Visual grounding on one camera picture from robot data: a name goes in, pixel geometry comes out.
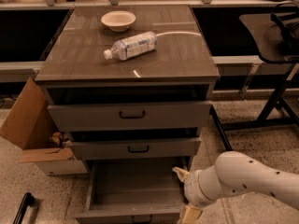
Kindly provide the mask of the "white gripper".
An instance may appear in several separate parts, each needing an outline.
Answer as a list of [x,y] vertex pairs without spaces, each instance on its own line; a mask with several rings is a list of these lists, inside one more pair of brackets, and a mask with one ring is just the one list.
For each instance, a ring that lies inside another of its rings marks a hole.
[[181,224],[195,224],[202,215],[204,208],[209,205],[209,199],[200,189],[199,175],[200,171],[188,172],[179,167],[173,167],[172,171],[178,176],[178,179],[184,183],[184,194],[191,205],[184,207],[184,212],[181,218]]

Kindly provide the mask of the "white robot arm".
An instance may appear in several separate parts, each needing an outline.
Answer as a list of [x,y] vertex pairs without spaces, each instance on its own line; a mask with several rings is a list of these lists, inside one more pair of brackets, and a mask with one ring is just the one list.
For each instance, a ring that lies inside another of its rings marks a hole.
[[299,209],[299,175],[273,169],[236,151],[220,154],[205,170],[172,169],[183,183],[188,203],[178,224],[195,224],[205,207],[218,199],[257,192]]

